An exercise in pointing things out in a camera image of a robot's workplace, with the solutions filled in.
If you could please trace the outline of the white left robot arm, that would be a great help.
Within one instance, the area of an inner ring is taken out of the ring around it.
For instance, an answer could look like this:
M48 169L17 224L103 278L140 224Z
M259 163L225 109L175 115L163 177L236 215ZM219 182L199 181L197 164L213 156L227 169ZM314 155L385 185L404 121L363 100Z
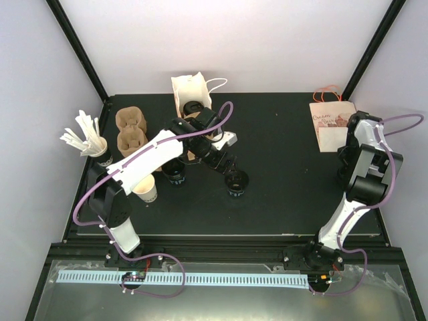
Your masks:
M129 267L138 266L144 252L130 219L132 208L128 196L156 169L161 168L170 180L181 182L185 165L180 157L191 152L225 177L232 197L241 196L248 186L248 175L237 168L236 157L225 151L225 146L236 141L236 135L223 132L214 139L208 137L221 128L228 117L221 117L198 102L187 103L184 114L184 118L173 119L130 156L106 168L94 166L88 176L89 189L82 202L98 216L95 224L106 230L120 250L120 259Z

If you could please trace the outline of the stack of black cup lids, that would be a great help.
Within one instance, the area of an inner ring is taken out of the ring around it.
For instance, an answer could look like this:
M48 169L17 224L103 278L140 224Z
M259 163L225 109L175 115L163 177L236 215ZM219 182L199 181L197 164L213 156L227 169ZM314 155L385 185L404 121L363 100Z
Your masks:
M173 160L165 163L161 168L163 175L167 178L171 185L180 187L185 183L185 165L177 158L174 158Z

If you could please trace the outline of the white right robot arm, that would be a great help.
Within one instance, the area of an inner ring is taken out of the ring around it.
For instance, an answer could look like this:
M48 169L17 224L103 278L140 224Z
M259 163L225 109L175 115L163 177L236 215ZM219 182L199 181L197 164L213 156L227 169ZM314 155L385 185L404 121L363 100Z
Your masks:
M350 117L346 144L338 149L338 176L343 196L330 220L318 232L317 244L340 250L360 218L385 203L404 161L383 134L382 119L358 111Z

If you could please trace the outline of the black lid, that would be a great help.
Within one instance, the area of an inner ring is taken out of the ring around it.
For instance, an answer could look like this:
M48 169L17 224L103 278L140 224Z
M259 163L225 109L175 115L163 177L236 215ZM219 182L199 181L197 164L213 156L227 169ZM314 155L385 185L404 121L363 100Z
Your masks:
M183 105L183 114L185 116L200 112L204 109L204 105L198 101L189 101Z

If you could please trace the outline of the brown paper takeout bag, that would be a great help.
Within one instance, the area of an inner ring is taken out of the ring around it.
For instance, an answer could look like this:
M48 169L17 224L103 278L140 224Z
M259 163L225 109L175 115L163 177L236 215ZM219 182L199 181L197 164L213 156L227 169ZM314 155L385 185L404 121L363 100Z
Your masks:
M184 75L172 77L171 82L173 85L173 94L177 114L185 121L186 125L191 126L191 132L206 131L205 136L209 143L215 136L222 133L221 125L223 124L220 115L216 114L211 109L212 99L210 93L222 87L227 83L226 78L213 78L205 80L201 72L195 75ZM189 101L198 101L204 105L204 109L185 116L183 114L183 105Z

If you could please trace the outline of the black paper coffee cup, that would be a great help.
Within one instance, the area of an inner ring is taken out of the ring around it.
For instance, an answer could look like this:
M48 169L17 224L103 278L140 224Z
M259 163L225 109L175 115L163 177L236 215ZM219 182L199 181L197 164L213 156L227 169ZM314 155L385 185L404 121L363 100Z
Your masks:
M249 176L245 171L230 171L225 175L225 184L229 196L240 197L249 184Z

